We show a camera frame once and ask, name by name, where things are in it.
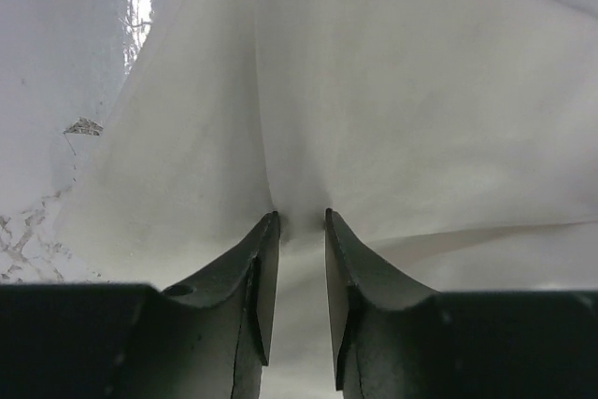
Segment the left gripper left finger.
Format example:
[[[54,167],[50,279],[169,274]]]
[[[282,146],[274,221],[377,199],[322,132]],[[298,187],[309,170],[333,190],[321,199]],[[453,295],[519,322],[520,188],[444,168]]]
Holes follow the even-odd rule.
[[[256,398],[267,365],[280,218],[158,290],[147,284],[1,288],[5,398]]]

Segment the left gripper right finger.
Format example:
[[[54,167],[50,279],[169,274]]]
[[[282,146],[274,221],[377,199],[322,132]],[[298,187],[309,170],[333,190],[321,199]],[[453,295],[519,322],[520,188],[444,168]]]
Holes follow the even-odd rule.
[[[593,398],[594,291],[438,292],[327,209],[335,386],[347,398]]]

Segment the white t shirt red print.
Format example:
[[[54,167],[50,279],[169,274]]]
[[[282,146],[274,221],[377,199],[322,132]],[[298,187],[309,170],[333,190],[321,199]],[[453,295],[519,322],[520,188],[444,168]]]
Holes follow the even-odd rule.
[[[332,398],[323,215],[441,290],[597,283],[597,0],[169,0],[58,236],[163,288],[282,218],[266,398]]]

